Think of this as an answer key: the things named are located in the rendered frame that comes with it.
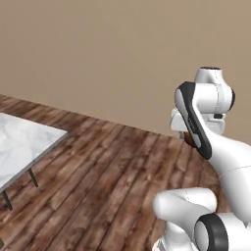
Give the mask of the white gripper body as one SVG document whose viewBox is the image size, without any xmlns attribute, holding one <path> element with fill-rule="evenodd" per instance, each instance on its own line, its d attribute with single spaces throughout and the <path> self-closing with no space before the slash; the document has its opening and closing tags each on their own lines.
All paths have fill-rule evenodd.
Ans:
<svg viewBox="0 0 251 251">
<path fill-rule="evenodd" d="M 214 133 L 223 134 L 226 126 L 225 114 L 203 114 L 202 118 L 206 126 Z M 171 130 L 178 132 L 187 131 L 183 118 L 177 108 L 174 108 L 171 113 Z"/>
</svg>

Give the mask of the brown sausage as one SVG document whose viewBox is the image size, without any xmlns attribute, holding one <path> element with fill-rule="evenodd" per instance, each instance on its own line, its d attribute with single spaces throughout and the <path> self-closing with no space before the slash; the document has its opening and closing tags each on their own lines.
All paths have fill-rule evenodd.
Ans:
<svg viewBox="0 0 251 251">
<path fill-rule="evenodd" d="M 190 133 L 185 131 L 185 132 L 183 133 L 183 135 L 184 135 L 184 141 L 185 141 L 188 145 L 190 145 L 191 147 L 195 148 L 195 147 L 196 147 L 196 144 L 194 143 L 194 141 L 193 141 L 193 139 L 192 139 Z"/>
</svg>

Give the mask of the white marble dining table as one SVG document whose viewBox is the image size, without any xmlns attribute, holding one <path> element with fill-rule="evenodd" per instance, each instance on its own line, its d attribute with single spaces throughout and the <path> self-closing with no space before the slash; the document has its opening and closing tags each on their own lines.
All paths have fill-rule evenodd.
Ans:
<svg viewBox="0 0 251 251">
<path fill-rule="evenodd" d="M 25 172 L 38 186 L 32 168 L 67 134 L 63 129 L 0 113 L 0 194 L 10 211 L 13 207 L 6 189 Z"/>
</svg>

